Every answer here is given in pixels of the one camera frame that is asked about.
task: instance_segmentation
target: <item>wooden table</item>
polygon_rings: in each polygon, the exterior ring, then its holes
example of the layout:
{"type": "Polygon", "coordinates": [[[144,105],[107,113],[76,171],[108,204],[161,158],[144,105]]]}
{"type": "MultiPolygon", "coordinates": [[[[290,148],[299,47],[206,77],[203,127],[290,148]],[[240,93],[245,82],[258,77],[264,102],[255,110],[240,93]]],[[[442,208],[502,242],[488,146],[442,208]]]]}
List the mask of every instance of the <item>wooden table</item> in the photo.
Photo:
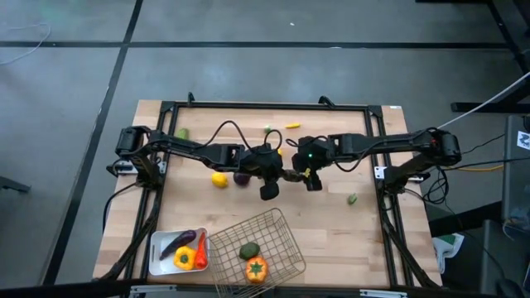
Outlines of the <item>wooden table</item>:
{"type": "MultiPolygon", "coordinates": [[[[155,128],[160,106],[161,101],[140,101],[133,125],[155,128]]],[[[407,131],[401,107],[382,108],[387,134],[407,131]]],[[[366,133],[362,113],[306,110],[179,108],[176,128],[189,128],[191,140],[206,142],[226,119],[234,120],[242,128],[251,146],[263,142],[263,128],[266,125],[281,128],[284,138],[294,140],[308,135],[366,133]],[[301,127],[283,129],[284,125],[292,122],[301,123],[301,127]]],[[[373,125],[374,131],[377,131],[375,121],[373,125]]],[[[274,147],[278,138],[271,135],[269,141],[274,147]]],[[[242,143],[236,130],[230,126],[220,131],[216,142],[242,143]]],[[[292,168],[291,156],[296,148],[284,142],[282,150],[284,168],[292,168]]],[[[393,153],[391,158],[394,165],[400,165],[412,158],[412,154],[393,153]]],[[[197,161],[171,156],[157,230],[205,227],[210,233],[216,233],[276,207],[285,215],[306,260],[305,272],[285,282],[284,286],[386,288],[389,282],[372,170],[369,158],[364,159],[352,173],[344,173],[330,166],[319,173],[322,191],[307,192],[302,183],[281,180],[280,195],[276,199],[262,201],[259,198],[262,184],[257,179],[252,179],[249,187],[242,189],[234,184],[230,176],[229,187],[220,190],[210,182],[211,169],[197,161]],[[349,206],[346,199],[353,193],[358,200],[349,206]]],[[[135,176],[120,176],[116,189],[134,180],[135,176]]],[[[409,183],[407,188],[420,192],[419,186],[413,183],[409,183]]],[[[106,273],[130,243],[141,193],[141,189],[132,188],[114,199],[94,277],[106,273]]],[[[409,250],[429,277],[441,284],[423,202],[409,194],[399,195],[399,202],[409,250]]],[[[143,249],[142,245],[138,250],[133,277],[139,276],[143,249]]],[[[404,284],[399,253],[396,248],[393,251],[397,278],[400,284],[404,284]]],[[[149,276],[148,281],[213,284],[208,270],[149,276]]]]}

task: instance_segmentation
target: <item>wire basket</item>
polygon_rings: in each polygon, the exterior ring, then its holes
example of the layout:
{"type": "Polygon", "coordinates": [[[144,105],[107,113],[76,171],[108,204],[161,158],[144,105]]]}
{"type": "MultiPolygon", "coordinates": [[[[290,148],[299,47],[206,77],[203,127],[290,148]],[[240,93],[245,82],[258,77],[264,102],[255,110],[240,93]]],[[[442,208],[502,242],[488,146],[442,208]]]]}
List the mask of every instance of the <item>wire basket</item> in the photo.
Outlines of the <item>wire basket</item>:
{"type": "Polygon", "coordinates": [[[209,237],[210,270],[219,297],[252,297],[303,273],[306,262],[280,209],[238,223],[209,237]],[[239,258],[239,249],[254,242],[259,256],[268,264],[263,283],[250,283],[247,262],[239,258]]]}

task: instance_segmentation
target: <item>white plastic tray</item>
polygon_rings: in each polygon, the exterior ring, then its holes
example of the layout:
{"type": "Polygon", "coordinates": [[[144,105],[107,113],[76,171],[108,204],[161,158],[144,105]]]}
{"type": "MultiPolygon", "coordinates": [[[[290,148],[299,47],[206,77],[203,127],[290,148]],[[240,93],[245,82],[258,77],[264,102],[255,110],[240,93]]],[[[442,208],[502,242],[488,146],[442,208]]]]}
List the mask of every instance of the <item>white plastic tray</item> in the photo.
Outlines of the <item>white plastic tray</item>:
{"type": "MultiPolygon", "coordinates": [[[[199,244],[200,235],[202,233],[206,233],[206,256],[210,258],[210,255],[208,254],[209,248],[210,248],[210,241],[208,239],[208,231],[205,228],[197,228],[195,230],[197,232],[197,237],[195,237],[195,240],[188,243],[187,246],[193,249],[197,249],[197,246],[199,244]]],[[[166,248],[171,241],[173,241],[175,238],[179,237],[181,233],[185,231],[174,231],[174,232],[160,232],[157,231],[153,233],[151,236],[151,251],[149,256],[149,273],[151,273],[153,276],[160,276],[160,275],[166,275],[166,274],[177,274],[177,273],[188,273],[188,272],[201,272],[208,268],[206,266],[205,269],[197,270],[182,270],[179,267],[173,265],[173,257],[175,256],[174,253],[172,253],[169,257],[166,257],[162,261],[159,261],[160,254],[162,253],[162,250],[166,248]]]]}

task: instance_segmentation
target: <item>lemon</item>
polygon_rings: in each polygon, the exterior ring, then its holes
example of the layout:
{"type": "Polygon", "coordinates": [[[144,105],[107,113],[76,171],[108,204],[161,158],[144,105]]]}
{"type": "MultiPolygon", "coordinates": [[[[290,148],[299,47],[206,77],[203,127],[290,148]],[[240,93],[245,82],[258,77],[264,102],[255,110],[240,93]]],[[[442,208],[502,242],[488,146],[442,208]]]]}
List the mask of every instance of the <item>lemon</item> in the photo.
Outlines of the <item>lemon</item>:
{"type": "Polygon", "coordinates": [[[212,183],[219,188],[225,188],[229,185],[229,179],[226,178],[225,174],[215,172],[212,174],[212,183]]]}

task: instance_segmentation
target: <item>purple eggplant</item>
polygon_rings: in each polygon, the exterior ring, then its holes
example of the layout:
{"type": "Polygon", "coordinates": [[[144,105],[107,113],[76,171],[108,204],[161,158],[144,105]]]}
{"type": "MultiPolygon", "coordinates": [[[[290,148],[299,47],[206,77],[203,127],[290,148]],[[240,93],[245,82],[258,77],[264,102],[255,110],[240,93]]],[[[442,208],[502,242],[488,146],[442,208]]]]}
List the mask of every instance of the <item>purple eggplant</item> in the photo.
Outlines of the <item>purple eggplant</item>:
{"type": "Polygon", "coordinates": [[[177,249],[195,240],[195,237],[197,237],[197,233],[194,230],[187,230],[185,232],[182,232],[179,237],[175,238],[175,240],[171,241],[171,243],[169,243],[169,245],[164,248],[164,250],[160,254],[159,260],[161,261],[166,257],[169,257],[172,253],[176,252],[177,249]]]}

